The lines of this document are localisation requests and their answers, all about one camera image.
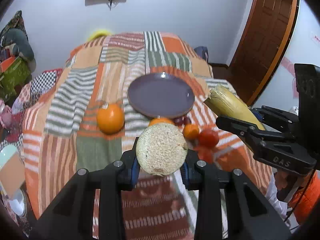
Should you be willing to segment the orange paper notebook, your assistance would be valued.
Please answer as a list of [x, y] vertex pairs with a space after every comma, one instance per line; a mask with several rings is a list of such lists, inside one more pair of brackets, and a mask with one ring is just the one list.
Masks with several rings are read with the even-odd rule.
[[1, 187], [8, 198], [12, 198], [25, 182], [24, 163], [15, 153], [1, 168]]

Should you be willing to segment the orange cardboard box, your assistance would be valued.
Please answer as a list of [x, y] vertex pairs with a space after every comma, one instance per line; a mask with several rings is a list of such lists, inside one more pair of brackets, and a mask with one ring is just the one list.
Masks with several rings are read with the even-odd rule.
[[3, 62], [1, 62], [1, 73], [5, 72], [10, 65], [15, 61], [15, 57], [9, 57], [8, 59], [4, 60]]

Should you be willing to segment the grey plush toy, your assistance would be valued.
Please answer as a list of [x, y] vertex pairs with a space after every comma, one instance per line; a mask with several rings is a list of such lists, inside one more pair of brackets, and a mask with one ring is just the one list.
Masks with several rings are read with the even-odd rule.
[[34, 59], [34, 52], [28, 42], [27, 36], [20, 29], [8, 30], [1, 39], [1, 46], [8, 49], [10, 56], [20, 56], [27, 62]]

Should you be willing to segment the red tomato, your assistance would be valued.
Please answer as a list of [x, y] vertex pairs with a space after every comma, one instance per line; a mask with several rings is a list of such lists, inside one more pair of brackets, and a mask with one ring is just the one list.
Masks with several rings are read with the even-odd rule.
[[198, 136], [198, 143], [207, 148], [214, 148], [219, 143], [219, 135], [212, 129], [204, 129]]
[[206, 148], [204, 146], [196, 146], [194, 147], [194, 151], [197, 152], [198, 158], [200, 160], [203, 160], [208, 164], [213, 163], [213, 153], [210, 148]]

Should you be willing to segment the blue grey backpack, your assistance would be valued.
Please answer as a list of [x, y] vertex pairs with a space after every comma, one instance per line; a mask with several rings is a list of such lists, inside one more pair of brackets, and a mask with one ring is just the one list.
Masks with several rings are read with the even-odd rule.
[[208, 48], [204, 46], [198, 46], [194, 48], [195, 53], [202, 58], [204, 61], [208, 63], [209, 55], [208, 55]]

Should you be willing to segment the pink rabbit toy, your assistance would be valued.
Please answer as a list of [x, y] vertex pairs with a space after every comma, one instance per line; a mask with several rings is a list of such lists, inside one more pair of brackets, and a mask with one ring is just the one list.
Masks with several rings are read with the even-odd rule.
[[0, 122], [1, 126], [10, 130], [12, 125], [12, 110], [11, 108], [5, 104], [4, 100], [0, 100]]

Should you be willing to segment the purple ceramic plate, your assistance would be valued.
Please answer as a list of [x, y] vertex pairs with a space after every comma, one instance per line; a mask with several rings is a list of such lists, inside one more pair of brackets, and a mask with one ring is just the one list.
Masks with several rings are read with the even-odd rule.
[[178, 118], [187, 114], [195, 102], [192, 88], [166, 72], [136, 78], [129, 85], [127, 98], [136, 111], [151, 118]]

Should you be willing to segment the mint green round lid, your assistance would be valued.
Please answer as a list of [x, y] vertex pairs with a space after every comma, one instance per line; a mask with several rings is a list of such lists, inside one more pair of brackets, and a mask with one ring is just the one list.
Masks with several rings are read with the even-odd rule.
[[10, 160], [10, 158], [18, 152], [14, 145], [7, 145], [0, 151], [0, 169]]

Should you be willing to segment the white wardrobe heart decals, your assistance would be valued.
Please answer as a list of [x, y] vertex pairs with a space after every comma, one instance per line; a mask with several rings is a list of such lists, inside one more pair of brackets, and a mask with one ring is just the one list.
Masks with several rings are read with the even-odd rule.
[[292, 111], [299, 105], [295, 63], [319, 66], [319, 20], [305, 0], [299, 1], [296, 25], [279, 67], [253, 107]]

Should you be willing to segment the green patterned storage box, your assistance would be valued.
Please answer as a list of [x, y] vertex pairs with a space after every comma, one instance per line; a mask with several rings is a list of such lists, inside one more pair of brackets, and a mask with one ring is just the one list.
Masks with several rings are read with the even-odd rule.
[[21, 57], [15, 58], [8, 68], [1, 73], [1, 99], [5, 102], [17, 95], [16, 86], [23, 86], [31, 77], [27, 62]]

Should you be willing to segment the dark red grapes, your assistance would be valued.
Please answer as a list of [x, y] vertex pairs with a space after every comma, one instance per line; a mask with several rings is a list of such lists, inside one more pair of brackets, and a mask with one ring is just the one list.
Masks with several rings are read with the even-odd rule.
[[181, 116], [178, 118], [174, 118], [173, 122], [176, 126], [188, 125], [191, 124], [191, 120], [187, 116]]

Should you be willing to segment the large orange with sticker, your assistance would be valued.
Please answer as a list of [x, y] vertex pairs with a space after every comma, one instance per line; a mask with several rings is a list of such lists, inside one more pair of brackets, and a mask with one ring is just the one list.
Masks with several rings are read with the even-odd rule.
[[124, 112], [116, 103], [104, 104], [97, 112], [97, 126], [105, 134], [118, 133], [124, 123]]

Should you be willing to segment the small mandarin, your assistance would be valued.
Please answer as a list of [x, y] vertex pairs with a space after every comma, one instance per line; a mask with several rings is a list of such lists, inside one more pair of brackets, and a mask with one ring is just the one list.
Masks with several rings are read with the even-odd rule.
[[193, 141], [199, 136], [200, 129], [196, 124], [186, 124], [183, 128], [185, 139]]

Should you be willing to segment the yellow corn cob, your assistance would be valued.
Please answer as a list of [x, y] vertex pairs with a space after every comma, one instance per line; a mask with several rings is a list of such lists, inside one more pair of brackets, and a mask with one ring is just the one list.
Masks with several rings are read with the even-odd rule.
[[188, 144], [182, 132], [173, 124], [160, 122], [147, 127], [138, 138], [136, 157], [148, 174], [167, 176], [184, 163]]
[[265, 130], [263, 124], [255, 117], [247, 105], [230, 90], [217, 85], [210, 89], [204, 104], [217, 116], [225, 115], [257, 125], [260, 130]]

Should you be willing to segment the checkered quilt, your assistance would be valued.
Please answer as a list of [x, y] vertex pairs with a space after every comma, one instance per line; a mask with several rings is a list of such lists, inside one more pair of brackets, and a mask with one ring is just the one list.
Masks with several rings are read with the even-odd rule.
[[12, 114], [20, 113], [35, 105], [43, 94], [55, 86], [61, 74], [62, 68], [58, 68], [46, 70], [33, 78], [22, 88], [19, 96], [14, 101], [11, 107]]

